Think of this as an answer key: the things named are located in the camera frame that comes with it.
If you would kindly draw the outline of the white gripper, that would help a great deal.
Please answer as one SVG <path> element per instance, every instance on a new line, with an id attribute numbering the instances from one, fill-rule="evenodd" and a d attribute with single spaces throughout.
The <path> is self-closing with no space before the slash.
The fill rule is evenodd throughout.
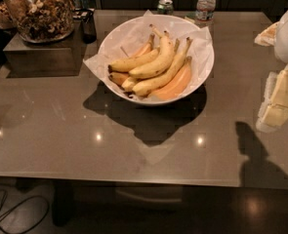
<path id="1" fill-rule="evenodd" d="M 254 42 L 273 46 L 278 59 L 288 63 L 288 11 L 261 33 Z M 266 81 L 264 101 L 258 112 L 256 128 L 263 133 L 278 130 L 288 120 L 288 64 L 279 73 L 271 72 Z"/>

